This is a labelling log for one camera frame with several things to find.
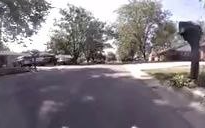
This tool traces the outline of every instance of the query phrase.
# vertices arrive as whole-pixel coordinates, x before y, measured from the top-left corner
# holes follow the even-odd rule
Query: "parked car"
[[[36,64],[39,66],[56,65],[57,58],[53,54],[40,54],[36,57]]]
[[[58,65],[65,65],[65,64],[71,64],[72,63],[72,56],[70,55],[57,55],[57,64]]]
[[[19,56],[13,61],[14,67],[31,67],[33,65],[31,56]]]
[[[96,59],[94,60],[95,64],[105,64],[105,59]]]

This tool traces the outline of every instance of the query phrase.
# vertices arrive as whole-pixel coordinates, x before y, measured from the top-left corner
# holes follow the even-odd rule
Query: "street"
[[[0,128],[194,128],[161,101],[121,65],[48,68],[0,77]]]

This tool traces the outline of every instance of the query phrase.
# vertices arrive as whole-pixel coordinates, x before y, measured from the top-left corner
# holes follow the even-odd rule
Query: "mailbox post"
[[[190,77],[194,80],[198,79],[200,52],[199,44],[202,36],[202,29],[199,25],[192,22],[180,22],[179,34],[191,46],[191,72]]]
[[[33,58],[33,64],[34,64],[34,70],[37,71],[37,63],[36,63],[36,58],[39,56],[39,52],[36,50],[31,51],[31,56]]]

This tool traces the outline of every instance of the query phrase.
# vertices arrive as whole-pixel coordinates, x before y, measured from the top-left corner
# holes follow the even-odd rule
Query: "black mailbox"
[[[199,25],[189,21],[179,23],[179,34],[191,46],[191,73],[190,77],[197,80],[199,73],[200,52],[199,44],[202,36],[202,29]]]

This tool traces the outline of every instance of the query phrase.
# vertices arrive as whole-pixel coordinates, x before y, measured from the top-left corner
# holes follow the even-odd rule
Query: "lawn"
[[[190,66],[178,66],[171,68],[160,68],[160,69],[148,69],[144,70],[146,73],[154,76],[155,78],[164,81],[169,80],[176,74],[188,75],[190,72]]]
[[[190,66],[178,66],[171,68],[159,68],[144,70],[146,73],[154,76],[160,82],[170,81],[174,78],[176,82],[182,82],[183,78],[188,78],[190,72]],[[197,86],[205,87],[205,65],[200,66],[200,73]]]

